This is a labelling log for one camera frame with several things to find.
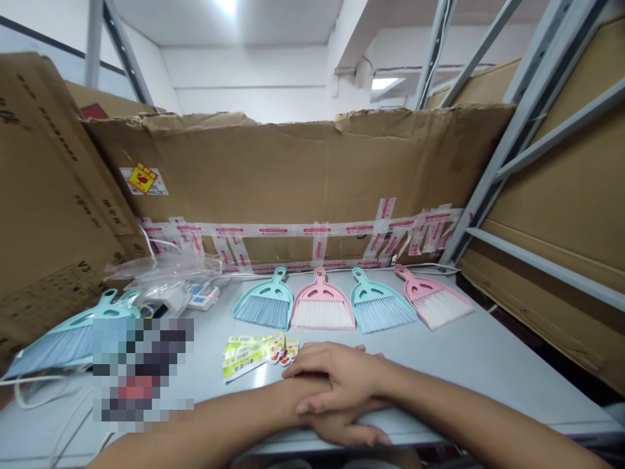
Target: ceiling light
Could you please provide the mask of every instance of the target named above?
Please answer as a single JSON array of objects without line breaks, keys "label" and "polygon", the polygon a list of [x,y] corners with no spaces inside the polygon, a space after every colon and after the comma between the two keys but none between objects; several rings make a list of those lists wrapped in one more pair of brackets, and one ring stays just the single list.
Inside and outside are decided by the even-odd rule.
[{"label": "ceiling light", "polygon": [[397,80],[399,80],[399,78],[374,78],[373,84],[371,85],[371,89],[372,90],[386,89]]},{"label": "ceiling light", "polygon": [[234,16],[236,13],[237,0],[214,0],[219,8],[228,16]]}]

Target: packing tape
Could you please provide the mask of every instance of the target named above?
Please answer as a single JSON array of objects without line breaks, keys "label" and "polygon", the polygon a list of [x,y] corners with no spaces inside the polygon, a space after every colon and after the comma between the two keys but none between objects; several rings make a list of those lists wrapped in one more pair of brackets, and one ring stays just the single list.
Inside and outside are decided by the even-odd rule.
[{"label": "packing tape", "polygon": [[389,229],[391,230],[391,237],[389,238],[389,243],[380,254],[380,263],[386,267],[391,264],[391,257],[393,256],[393,251],[399,245],[399,242],[402,240],[404,235],[411,231],[415,226],[415,218],[399,218],[397,220],[393,220],[389,224]]},{"label": "packing tape", "polygon": [[[165,223],[161,223],[157,225],[155,223],[152,223],[152,220],[150,218],[139,218],[139,224],[145,230],[146,235],[148,235],[148,239],[168,241],[168,242],[174,242],[174,243],[177,242],[177,240],[173,239],[173,237],[170,234],[170,231],[171,231],[170,225],[167,225]],[[175,248],[166,246],[158,242],[151,242],[150,245],[152,246],[152,251],[154,252],[154,254],[162,254],[162,253],[176,251]]]},{"label": "packing tape", "polygon": [[171,217],[169,221],[173,223],[176,233],[180,239],[180,248],[192,249],[198,256],[204,255],[204,244],[202,244],[202,227],[195,223],[188,223],[182,217]]},{"label": "packing tape", "polygon": [[323,236],[322,229],[327,225],[326,222],[315,222],[314,226],[321,228],[318,234],[312,239],[312,268],[321,267],[326,258],[327,236]]},{"label": "packing tape", "polygon": [[395,201],[396,197],[392,197],[390,199],[380,199],[380,203],[378,205],[378,215],[376,216],[371,241],[369,241],[369,245],[365,250],[363,259],[378,258],[378,250],[382,246],[382,243],[386,238],[386,234],[389,232]]},{"label": "packing tape", "polygon": [[236,263],[239,264],[240,270],[243,272],[251,272],[252,262],[249,260],[247,249],[245,248],[245,244],[243,244],[243,238],[231,236],[228,238],[228,242],[236,258]]},{"label": "packing tape", "polygon": [[[184,243],[186,246],[191,246],[194,251],[202,254],[204,253],[204,248],[201,243],[201,236],[211,236],[217,254],[224,264],[224,273],[254,272],[260,274],[271,270],[271,266],[274,266],[273,269],[278,266],[284,266],[287,271],[310,270],[317,266],[323,266],[326,269],[387,266],[393,256],[393,251],[406,233],[408,236],[399,251],[399,256],[403,254],[406,248],[408,248],[408,255],[411,256],[420,255],[424,252],[435,252],[444,249],[463,212],[462,208],[449,208],[450,204],[447,204],[439,208],[424,210],[414,217],[388,218],[392,214],[394,205],[395,198],[382,199],[378,207],[380,220],[350,223],[276,225],[248,223],[231,225],[226,223],[188,223],[184,218],[175,217],[170,219],[170,223],[152,223],[149,218],[142,218],[141,224],[148,232],[148,237],[150,238],[163,239],[177,246],[181,246]],[[444,225],[449,222],[451,222],[451,225],[444,233],[441,233]],[[421,244],[430,230],[432,232],[426,239],[423,249],[421,249]],[[389,243],[378,258],[377,250],[382,245],[386,233],[390,233]],[[361,235],[372,235],[372,240],[368,247],[368,249],[371,249],[372,254],[368,253],[366,257],[363,256],[363,259],[360,260],[327,261],[323,259],[326,253],[327,237]],[[251,264],[243,238],[289,236],[312,237],[313,253],[311,262]]]},{"label": "packing tape", "polygon": [[[451,204],[441,205],[438,210],[448,210]],[[429,228],[422,249],[424,254],[436,252],[438,244],[441,240],[443,225],[451,219],[451,213],[441,213],[429,215],[425,217],[426,222],[429,221]]]}]

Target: white cable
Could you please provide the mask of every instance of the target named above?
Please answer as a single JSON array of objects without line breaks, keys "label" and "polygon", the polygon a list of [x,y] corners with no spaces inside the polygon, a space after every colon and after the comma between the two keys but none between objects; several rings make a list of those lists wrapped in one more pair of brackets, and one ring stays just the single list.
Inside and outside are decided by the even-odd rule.
[{"label": "white cable", "polygon": [[[48,461],[49,469],[54,469],[56,467],[57,462],[58,462],[58,461],[55,461],[57,457],[56,452],[57,452],[57,448],[59,447],[59,443],[61,442],[61,438],[63,437],[63,434],[65,433],[67,428],[70,426],[70,422],[72,421],[74,414],[76,413],[78,408],[81,406],[81,404],[85,402],[85,399],[89,396],[89,394],[91,394],[91,391],[93,391],[93,388],[87,391],[84,394],[84,396],[81,397],[80,401],[78,401],[78,404],[76,404],[76,407],[74,407],[74,409],[70,412],[70,416],[67,417],[67,421],[65,422],[65,425],[63,425],[63,428],[61,429],[57,437],[57,440],[55,441],[54,446],[52,447],[52,454],[50,455],[50,459]],[[87,417],[91,412],[93,412],[93,406],[89,409],[89,412],[87,412],[87,415],[85,417]]]},{"label": "white cable", "polygon": [[143,237],[145,238],[145,242],[148,244],[148,250],[152,258],[154,258],[154,250],[152,249],[152,244],[150,243],[151,239],[148,237],[148,234],[145,232],[143,227],[139,225],[141,232],[143,233]]},{"label": "white cable", "polygon": [[54,381],[54,380],[60,380],[60,379],[65,379],[65,378],[67,377],[61,376],[61,375],[32,377],[32,378],[18,378],[14,380],[0,381],[0,386],[9,386],[11,384],[17,384],[17,383],[21,384],[21,383],[32,382],[32,381]]},{"label": "white cable", "polygon": [[[66,376],[58,376],[58,377],[55,377],[55,378],[67,379],[68,377],[66,377]],[[47,404],[48,402],[54,401],[61,394],[63,394],[63,392],[67,388],[67,384],[69,383],[69,381],[66,380],[65,386],[60,390],[60,392],[56,396],[50,397],[50,399],[46,399],[45,401],[42,401],[42,402],[37,403],[37,404],[28,404],[26,402],[26,399],[24,399],[23,394],[21,393],[20,384],[23,383],[23,382],[32,382],[32,381],[35,381],[35,380],[29,379],[29,378],[23,378],[22,379],[21,377],[19,377],[17,379],[17,382],[13,385],[13,392],[15,393],[15,400],[18,403],[18,406],[22,407],[23,409],[36,408],[36,407],[42,406],[44,404]]]},{"label": "white cable", "polygon": [[102,440],[102,444],[100,445],[96,456],[99,455],[104,448],[106,448],[106,445],[109,443],[114,434],[115,432],[108,432],[106,435],[104,435],[104,439]]},{"label": "white cable", "polygon": [[162,241],[162,240],[155,240],[155,239],[150,239],[150,241],[157,242],[157,243],[160,243],[160,244],[167,244],[168,246],[173,246],[174,248],[176,248],[178,250],[178,252],[180,252],[180,253],[182,252],[182,249],[180,249],[180,246],[176,246],[175,244],[170,243],[169,241]]},{"label": "white cable", "polygon": [[[459,268],[456,267],[452,267],[452,266],[446,266],[443,264],[437,264],[437,263],[423,263],[423,264],[409,264],[404,266],[406,268],[419,268],[419,267],[438,267],[438,268],[444,268],[449,270],[449,272],[427,272],[426,275],[444,275],[444,276],[451,276],[451,275],[456,275],[458,272],[460,272]],[[329,269],[326,270],[326,273],[330,273],[330,272],[348,272],[352,269],[350,268],[338,268],[338,269]],[[378,271],[378,270],[395,270],[395,267],[380,267],[380,268],[373,268],[373,269],[367,269],[367,271]],[[292,272],[289,273],[289,276],[298,276],[298,275],[306,275],[306,274],[311,274],[312,272]],[[227,277],[234,277],[234,278],[249,278],[249,279],[261,279],[261,278],[272,278],[273,275],[259,275],[259,274],[246,274],[244,272],[239,272],[239,273],[232,273],[232,274],[224,274],[224,276]]]}]

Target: blue broom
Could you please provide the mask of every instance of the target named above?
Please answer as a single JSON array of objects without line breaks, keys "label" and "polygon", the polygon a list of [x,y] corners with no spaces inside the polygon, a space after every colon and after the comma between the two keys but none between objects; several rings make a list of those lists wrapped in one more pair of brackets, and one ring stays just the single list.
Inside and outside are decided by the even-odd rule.
[{"label": "blue broom", "polygon": [[1,380],[29,375],[48,368],[83,365],[93,359],[93,320],[139,318],[132,306],[137,290],[113,303],[117,290],[106,290],[96,306],[69,318],[20,351]]},{"label": "blue broom", "polygon": [[358,284],[352,289],[354,316],[362,334],[390,329],[417,320],[417,313],[399,293],[352,269]]},{"label": "blue broom", "polygon": [[293,294],[282,282],[286,274],[278,267],[273,278],[259,283],[245,293],[232,310],[232,317],[274,329],[287,330],[293,306]]}]

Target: mini dustpan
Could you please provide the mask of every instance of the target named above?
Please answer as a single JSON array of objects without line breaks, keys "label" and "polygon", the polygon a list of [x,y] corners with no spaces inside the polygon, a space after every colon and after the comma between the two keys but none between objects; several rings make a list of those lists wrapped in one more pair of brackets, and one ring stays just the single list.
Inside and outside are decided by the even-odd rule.
[{"label": "mini dustpan", "polygon": [[326,282],[326,271],[314,270],[314,283],[295,298],[291,326],[301,329],[354,330],[356,319],[347,296]]},{"label": "mini dustpan", "polygon": [[417,320],[414,308],[392,288],[370,281],[361,268],[352,269],[358,284],[352,289],[354,315],[362,334]]},{"label": "mini dustpan", "polygon": [[117,290],[106,290],[96,306],[69,318],[20,351],[2,379],[28,375],[52,367],[93,361],[93,320],[139,318],[132,306],[139,291],[130,290],[113,303]]},{"label": "mini dustpan", "polygon": [[287,330],[293,294],[282,282],[285,275],[286,269],[278,267],[271,280],[250,289],[234,306],[232,317],[261,326]]},{"label": "mini dustpan", "polygon": [[475,310],[471,301],[453,288],[435,280],[415,277],[401,264],[395,264],[395,273],[406,281],[404,294],[430,330]]}]

